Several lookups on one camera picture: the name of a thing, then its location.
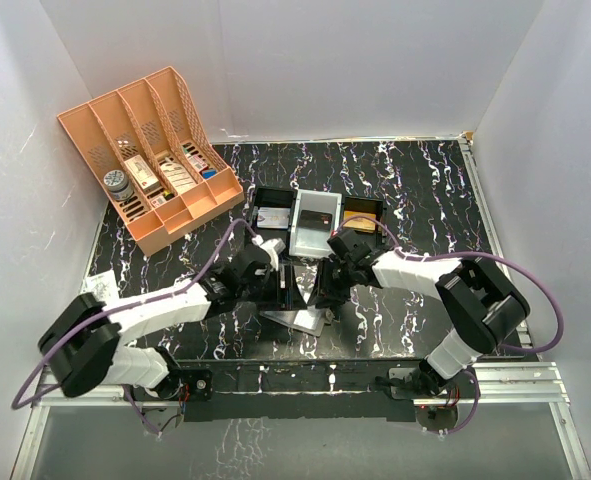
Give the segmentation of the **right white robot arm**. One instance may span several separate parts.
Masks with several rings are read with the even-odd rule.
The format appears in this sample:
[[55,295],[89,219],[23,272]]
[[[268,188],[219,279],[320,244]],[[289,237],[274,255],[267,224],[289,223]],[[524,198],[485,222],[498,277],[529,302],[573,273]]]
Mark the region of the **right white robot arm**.
[[496,262],[479,254],[434,260],[405,257],[392,247],[372,247],[351,229],[328,239],[329,257],[320,262],[307,305],[334,308],[355,286],[400,289],[439,300],[452,328],[402,378],[378,377],[380,389],[441,397],[457,375],[495,352],[530,314],[530,305]]

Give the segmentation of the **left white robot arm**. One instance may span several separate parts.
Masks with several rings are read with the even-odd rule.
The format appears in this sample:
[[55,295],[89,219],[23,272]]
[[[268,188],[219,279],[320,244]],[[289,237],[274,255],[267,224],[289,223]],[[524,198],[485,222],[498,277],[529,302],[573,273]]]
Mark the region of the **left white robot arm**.
[[74,298],[42,335],[38,348],[67,398],[100,385],[142,387],[161,399],[181,387],[179,366],[160,347],[135,341],[185,323],[200,323],[277,297],[283,240],[252,239],[229,261],[211,264],[191,280],[111,305],[92,293]]

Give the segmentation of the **grey leather card holder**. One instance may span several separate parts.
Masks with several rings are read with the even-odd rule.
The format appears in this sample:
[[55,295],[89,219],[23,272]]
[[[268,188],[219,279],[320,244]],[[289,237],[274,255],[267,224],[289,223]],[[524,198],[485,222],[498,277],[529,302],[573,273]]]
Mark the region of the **grey leather card holder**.
[[263,311],[261,316],[295,331],[320,337],[324,326],[333,319],[330,309],[314,307],[291,311]]

